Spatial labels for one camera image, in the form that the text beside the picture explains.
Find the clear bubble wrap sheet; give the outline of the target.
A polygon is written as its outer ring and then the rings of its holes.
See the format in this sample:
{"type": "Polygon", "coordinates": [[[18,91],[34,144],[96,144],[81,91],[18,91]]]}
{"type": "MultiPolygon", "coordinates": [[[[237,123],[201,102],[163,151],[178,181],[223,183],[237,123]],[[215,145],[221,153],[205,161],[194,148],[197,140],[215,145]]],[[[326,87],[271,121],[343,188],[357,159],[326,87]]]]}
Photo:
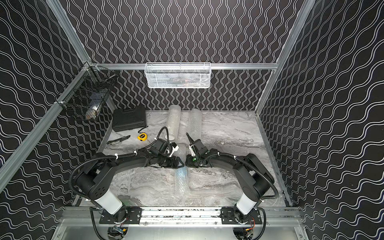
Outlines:
{"type": "MultiPolygon", "coordinates": [[[[179,150],[175,152],[174,156],[181,158],[185,164],[186,156],[189,154],[188,147],[185,144],[178,144],[178,146],[179,150]]],[[[184,166],[175,170],[175,195],[179,199],[184,199],[191,192],[188,169],[188,167],[184,166]]]]}

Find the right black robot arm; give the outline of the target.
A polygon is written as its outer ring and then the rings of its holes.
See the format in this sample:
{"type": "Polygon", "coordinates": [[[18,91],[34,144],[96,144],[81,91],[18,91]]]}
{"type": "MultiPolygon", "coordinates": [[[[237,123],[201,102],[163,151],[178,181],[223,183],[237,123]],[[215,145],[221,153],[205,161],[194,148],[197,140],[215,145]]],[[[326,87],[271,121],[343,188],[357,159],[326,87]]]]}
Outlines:
{"type": "Polygon", "coordinates": [[[211,149],[187,155],[185,164],[189,168],[221,168],[236,176],[243,192],[229,216],[236,223],[247,224],[255,207],[279,197],[274,177],[254,154],[235,156],[211,149]]]}

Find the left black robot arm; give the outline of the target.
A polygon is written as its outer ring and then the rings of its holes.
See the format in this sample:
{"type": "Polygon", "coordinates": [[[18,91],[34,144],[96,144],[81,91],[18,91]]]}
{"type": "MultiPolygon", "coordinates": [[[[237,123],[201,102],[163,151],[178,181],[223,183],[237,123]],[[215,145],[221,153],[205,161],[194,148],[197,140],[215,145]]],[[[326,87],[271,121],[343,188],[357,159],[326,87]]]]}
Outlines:
{"type": "Polygon", "coordinates": [[[122,223],[128,215],[127,207],[110,190],[114,176],[125,170],[151,166],[178,169],[185,164],[180,157],[172,153],[145,149],[125,155],[96,154],[94,158],[80,164],[72,171],[69,187],[76,195],[102,207],[113,222],[122,223]]]}

